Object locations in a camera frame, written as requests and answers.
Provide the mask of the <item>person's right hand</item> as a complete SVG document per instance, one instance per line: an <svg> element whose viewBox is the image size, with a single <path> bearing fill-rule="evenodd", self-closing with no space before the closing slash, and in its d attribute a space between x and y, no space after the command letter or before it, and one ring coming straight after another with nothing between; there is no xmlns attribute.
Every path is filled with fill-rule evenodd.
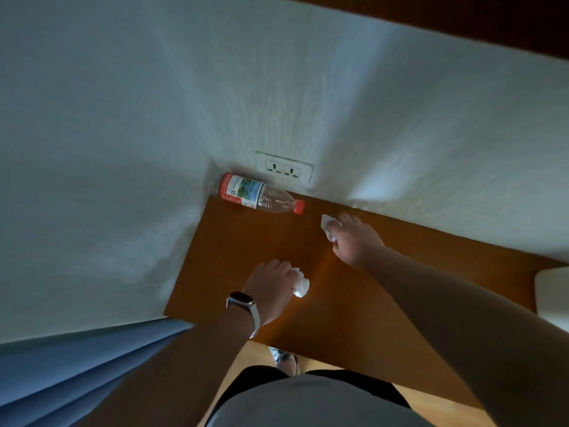
<svg viewBox="0 0 569 427"><path fill-rule="evenodd" d="M334 239L336 256L356 269L366 269L367 263L386 247L378 233L357 216L341 213L326 227Z"/></svg>

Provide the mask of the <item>white smartwatch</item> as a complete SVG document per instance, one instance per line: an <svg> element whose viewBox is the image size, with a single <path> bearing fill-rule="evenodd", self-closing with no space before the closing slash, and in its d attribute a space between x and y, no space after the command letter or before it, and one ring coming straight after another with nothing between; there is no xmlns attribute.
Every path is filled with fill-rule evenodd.
<svg viewBox="0 0 569 427"><path fill-rule="evenodd" d="M242 310L247 311L252 318L254 326L249 339L254 338L258 334L262 323L260 320L260 314L258 311L257 304L250 295L240 291L231 292L226 299L225 307L226 308L238 307Z"/></svg>

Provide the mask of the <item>person's grey shirt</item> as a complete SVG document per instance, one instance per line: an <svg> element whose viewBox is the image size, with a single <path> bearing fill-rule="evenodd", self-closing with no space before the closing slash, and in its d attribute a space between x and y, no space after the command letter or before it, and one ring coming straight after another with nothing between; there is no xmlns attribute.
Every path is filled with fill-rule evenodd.
<svg viewBox="0 0 569 427"><path fill-rule="evenodd" d="M343 381L303 374L238 393L207 427L435 427L412 409Z"/></svg>

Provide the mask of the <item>white object at table edge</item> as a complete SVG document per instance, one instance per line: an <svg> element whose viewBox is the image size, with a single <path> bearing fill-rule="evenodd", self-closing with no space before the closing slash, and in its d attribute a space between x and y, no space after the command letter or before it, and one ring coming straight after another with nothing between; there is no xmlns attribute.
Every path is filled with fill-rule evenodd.
<svg viewBox="0 0 569 427"><path fill-rule="evenodd" d="M537 272L537 315L569 333L569 266Z"/></svg>

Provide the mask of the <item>person's left hand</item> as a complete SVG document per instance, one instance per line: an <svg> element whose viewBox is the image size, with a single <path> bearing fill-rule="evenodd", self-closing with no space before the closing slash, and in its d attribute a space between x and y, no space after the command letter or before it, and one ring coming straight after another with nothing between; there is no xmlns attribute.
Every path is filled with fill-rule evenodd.
<svg viewBox="0 0 569 427"><path fill-rule="evenodd" d="M293 291L266 287L260 284L257 280L257 270L260 265L253 271L242 292L250 295L256 302L262 327L281 315L289 301L291 301Z"/></svg>

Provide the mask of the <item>person's left forearm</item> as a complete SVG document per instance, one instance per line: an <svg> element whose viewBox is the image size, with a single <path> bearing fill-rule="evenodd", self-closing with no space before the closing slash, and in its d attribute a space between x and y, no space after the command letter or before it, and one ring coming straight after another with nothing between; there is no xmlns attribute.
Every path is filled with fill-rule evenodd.
<svg viewBox="0 0 569 427"><path fill-rule="evenodd" d="M253 330L251 314L235 306L194 326L129 374L80 427L197 427Z"/></svg>

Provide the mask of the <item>white wall socket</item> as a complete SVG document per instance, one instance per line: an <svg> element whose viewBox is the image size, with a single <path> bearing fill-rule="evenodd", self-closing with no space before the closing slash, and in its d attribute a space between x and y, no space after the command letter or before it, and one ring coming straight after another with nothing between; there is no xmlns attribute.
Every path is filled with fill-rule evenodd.
<svg viewBox="0 0 569 427"><path fill-rule="evenodd" d="M254 161L258 172L300 184L309 184L314 172L312 164L260 151L255 152Z"/></svg>

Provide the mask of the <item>person's black shorts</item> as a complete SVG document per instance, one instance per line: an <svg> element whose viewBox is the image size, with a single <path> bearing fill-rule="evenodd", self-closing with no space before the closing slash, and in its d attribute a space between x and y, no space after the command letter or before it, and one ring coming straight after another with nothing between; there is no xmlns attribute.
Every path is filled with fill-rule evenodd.
<svg viewBox="0 0 569 427"><path fill-rule="evenodd" d="M307 372L310 375L327 377L330 379L343 381L352 386L365 390L374 396L380 397L395 404L402 405L411 409L409 403L397 391L394 385L386 381L372 378L353 371L340 369L340 370L314 370ZM293 376L287 376L276 367L268 366L252 366L244 369L238 377L231 383L227 390L221 395L219 401L216 403L212 413L207 421L210 421L212 415L221 407L221 404L228 401L230 398L236 396L238 393L245 392L254 387L277 381L287 379Z"/></svg>

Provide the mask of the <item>blue curtain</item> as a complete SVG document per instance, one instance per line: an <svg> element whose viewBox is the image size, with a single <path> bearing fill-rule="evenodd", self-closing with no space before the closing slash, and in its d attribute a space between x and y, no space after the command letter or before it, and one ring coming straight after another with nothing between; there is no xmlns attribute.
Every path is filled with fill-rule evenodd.
<svg viewBox="0 0 569 427"><path fill-rule="evenodd" d="M158 319L0 344L0 427L70 427L192 327Z"/></svg>

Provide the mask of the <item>clear plastic bottle red label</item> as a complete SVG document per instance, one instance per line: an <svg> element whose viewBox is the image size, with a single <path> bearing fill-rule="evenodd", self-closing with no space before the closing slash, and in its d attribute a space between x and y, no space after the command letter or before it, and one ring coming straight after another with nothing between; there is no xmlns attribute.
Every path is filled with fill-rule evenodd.
<svg viewBox="0 0 569 427"><path fill-rule="evenodd" d="M220 199L272 214L302 215L305 202L272 184L225 172L210 182L210 193Z"/></svg>

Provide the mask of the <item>person's grey shoe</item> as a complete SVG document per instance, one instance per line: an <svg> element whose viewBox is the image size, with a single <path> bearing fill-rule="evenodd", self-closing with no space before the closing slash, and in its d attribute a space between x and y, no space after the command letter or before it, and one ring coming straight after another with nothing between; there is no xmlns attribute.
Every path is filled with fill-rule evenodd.
<svg viewBox="0 0 569 427"><path fill-rule="evenodd" d="M293 353L269 347L274 359L275 367L287 376L296 376L299 373L298 361Z"/></svg>

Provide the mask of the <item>person's right forearm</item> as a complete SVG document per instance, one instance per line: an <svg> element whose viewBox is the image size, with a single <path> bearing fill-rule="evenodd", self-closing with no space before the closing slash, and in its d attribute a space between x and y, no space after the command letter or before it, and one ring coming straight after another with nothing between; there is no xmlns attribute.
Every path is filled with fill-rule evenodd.
<svg viewBox="0 0 569 427"><path fill-rule="evenodd" d="M479 285L383 246L361 267L499 427L569 427L569 333Z"/></svg>

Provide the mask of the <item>small white tissue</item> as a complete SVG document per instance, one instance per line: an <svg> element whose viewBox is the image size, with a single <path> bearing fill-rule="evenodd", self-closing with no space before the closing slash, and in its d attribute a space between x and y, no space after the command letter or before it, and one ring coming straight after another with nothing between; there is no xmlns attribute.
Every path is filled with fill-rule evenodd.
<svg viewBox="0 0 569 427"><path fill-rule="evenodd" d="M330 215L322 215L321 218L321 229L323 229L327 239L331 243L336 242L336 237L334 237L333 233L330 231L330 222L336 222L339 226L342 226L342 223L338 221L338 219L330 216Z"/></svg>

